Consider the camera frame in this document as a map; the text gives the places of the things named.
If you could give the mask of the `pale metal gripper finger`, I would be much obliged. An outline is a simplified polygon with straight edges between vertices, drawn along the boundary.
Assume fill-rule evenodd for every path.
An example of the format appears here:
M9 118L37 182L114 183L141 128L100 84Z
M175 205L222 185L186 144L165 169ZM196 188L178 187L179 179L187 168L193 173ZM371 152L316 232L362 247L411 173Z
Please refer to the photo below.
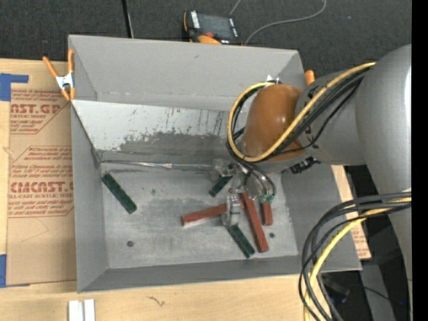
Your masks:
M226 199L226 212L221 214L224 226L238 225L241 217L241 200L237 195L228 195Z
M237 165L224 159L215 159L213 161L213 178L231 178L236 174Z

